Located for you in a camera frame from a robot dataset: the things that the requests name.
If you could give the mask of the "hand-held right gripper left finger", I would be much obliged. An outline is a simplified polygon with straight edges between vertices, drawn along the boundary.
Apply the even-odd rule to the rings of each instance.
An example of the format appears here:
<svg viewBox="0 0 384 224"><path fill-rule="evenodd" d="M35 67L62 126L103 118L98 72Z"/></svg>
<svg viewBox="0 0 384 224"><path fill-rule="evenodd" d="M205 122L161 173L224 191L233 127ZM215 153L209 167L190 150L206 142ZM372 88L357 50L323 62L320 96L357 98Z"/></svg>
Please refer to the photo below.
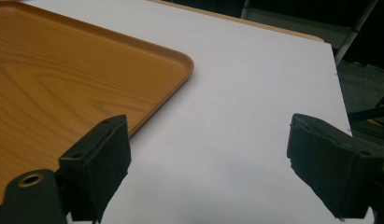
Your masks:
<svg viewBox="0 0 384 224"><path fill-rule="evenodd" d="M75 221L99 222L131 163L127 118L105 119L60 158L68 184L69 212Z"/></svg>

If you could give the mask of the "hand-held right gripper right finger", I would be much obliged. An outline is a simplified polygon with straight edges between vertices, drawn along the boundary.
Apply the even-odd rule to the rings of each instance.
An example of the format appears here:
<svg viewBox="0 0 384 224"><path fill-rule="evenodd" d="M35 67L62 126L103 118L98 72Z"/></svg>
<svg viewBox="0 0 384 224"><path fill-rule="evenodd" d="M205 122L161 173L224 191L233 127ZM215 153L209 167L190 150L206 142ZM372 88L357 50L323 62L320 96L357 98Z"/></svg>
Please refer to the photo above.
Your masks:
<svg viewBox="0 0 384 224"><path fill-rule="evenodd" d="M324 120L292 116L287 157L334 217L384 220L384 149L369 147Z"/></svg>

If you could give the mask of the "black stand leg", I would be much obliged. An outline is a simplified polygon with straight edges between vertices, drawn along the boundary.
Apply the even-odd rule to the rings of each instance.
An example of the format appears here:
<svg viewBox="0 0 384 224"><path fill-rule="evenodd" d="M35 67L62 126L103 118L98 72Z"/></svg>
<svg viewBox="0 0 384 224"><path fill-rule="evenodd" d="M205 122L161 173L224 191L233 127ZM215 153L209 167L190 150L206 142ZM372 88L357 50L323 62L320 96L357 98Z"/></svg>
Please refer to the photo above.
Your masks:
<svg viewBox="0 0 384 224"><path fill-rule="evenodd" d="M348 113L348 120L350 122L367 120L367 119L377 119L384 117L384 96L378 101L372 109L367 109L359 112Z"/></svg>

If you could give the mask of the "wood-grain plastic tray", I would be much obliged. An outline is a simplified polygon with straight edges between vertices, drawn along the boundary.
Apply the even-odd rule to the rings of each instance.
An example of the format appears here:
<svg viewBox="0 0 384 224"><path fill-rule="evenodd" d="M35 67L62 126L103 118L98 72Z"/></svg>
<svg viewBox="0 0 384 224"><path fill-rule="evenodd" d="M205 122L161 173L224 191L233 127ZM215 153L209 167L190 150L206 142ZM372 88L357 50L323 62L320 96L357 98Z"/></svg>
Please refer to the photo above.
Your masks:
<svg viewBox="0 0 384 224"><path fill-rule="evenodd" d="M135 133L189 78L181 52L23 2L0 1L0 203L103 119Z"/></svg>

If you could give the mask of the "metal stand frame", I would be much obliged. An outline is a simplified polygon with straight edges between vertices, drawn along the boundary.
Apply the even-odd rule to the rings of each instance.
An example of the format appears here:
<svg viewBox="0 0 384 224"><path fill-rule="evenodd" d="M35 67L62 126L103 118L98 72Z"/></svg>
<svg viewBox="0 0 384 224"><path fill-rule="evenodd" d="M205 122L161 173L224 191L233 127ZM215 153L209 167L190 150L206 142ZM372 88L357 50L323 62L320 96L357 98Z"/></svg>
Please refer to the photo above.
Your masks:
<svg viewBox="0 0 384 224"><path fill-rule="evenodd" d="M242 9L241 18L300 34L318 37L332 46L334 50L335 64L339 64L378 2L378 0L364 1L366 2L366 6L363 7L363 12L350 26L312 21L252 8L250 6L251 0L246 0Z"/></svg>

